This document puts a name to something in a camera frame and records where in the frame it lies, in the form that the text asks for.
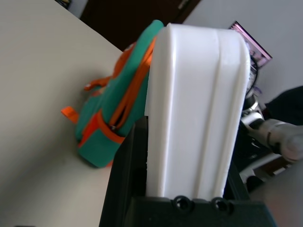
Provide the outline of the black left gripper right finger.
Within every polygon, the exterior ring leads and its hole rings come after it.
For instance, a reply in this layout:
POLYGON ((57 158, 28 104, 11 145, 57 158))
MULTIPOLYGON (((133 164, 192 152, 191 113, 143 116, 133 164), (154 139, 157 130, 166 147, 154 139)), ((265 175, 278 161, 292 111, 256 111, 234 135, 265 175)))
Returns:
POLYGON ((235 164, 231 162, 223 197, 227 200, 247 201, 249 193, 243 183, 235 164))

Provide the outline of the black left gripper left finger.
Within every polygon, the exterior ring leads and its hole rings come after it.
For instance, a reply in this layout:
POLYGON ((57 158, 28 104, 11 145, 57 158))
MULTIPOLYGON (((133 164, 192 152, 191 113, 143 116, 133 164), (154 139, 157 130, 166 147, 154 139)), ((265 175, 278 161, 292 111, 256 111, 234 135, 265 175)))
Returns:
POLYGON ((134 123, 115 154, 100 217, 100 227, 124 227, 134 196, 145 195, 148 117, 134 123))

